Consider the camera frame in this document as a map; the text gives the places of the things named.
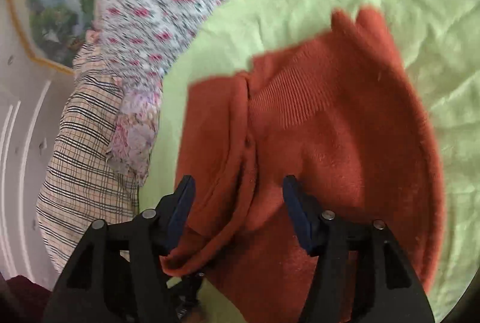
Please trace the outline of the dark red sleeve forearm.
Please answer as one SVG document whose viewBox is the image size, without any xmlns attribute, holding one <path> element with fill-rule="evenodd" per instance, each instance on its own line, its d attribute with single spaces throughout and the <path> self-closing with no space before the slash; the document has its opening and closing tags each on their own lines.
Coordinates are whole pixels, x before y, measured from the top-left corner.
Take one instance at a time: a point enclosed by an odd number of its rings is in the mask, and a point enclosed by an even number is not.
<svg viewBox="0 0 480 323">
<path fill-rule="evenodd" d="M 42 322 L 51 291 L 24 276 L 6 281 L 9 295 L 13 297 L 13 308 L 19 313 L 21 322 Z"/>
</svg>

